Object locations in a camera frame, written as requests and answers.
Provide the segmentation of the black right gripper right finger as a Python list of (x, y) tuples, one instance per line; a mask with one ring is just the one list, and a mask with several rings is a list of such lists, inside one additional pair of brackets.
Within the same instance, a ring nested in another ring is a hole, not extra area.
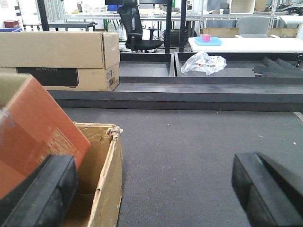
[(303, 225), (303, 178), (263, 153), (235, 154), (232, 187), (252, 227)]

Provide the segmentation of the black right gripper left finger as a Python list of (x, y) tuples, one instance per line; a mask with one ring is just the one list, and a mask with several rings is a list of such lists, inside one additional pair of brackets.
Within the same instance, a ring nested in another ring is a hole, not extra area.
[(71, 155), (48, 155), (24, 181), (0, 200), (2, 227), (59, 227), (78, 187)]

